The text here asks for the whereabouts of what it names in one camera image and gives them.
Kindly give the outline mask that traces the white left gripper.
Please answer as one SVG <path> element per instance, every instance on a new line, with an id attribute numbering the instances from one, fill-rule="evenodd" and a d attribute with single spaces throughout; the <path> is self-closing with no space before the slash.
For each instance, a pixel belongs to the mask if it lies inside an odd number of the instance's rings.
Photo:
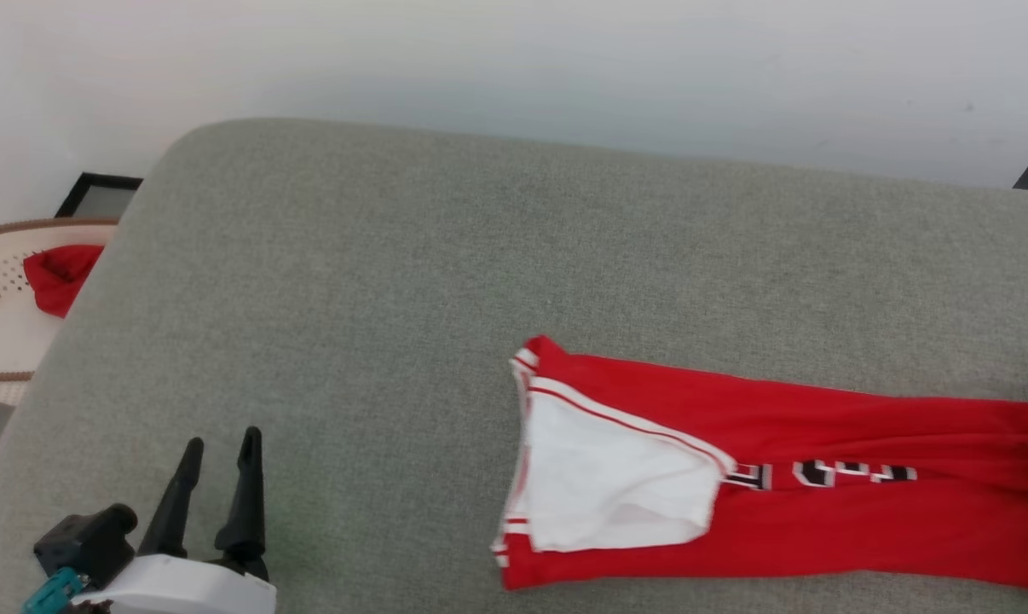
<path id="1" fill-rule="evenodd" d="M 238 479 L 227 520 L 215 536 L 215 564 L 187 559 L 184 548 L 191 494 L 199 484 L 204 443 L 184 449 L 136 557 L 105 589 L 74 597 L 74 605 L 109 604 L 109 613 L 274 613 L 277 589 L 268 583 L 260 428 L 245 429 Z"/>

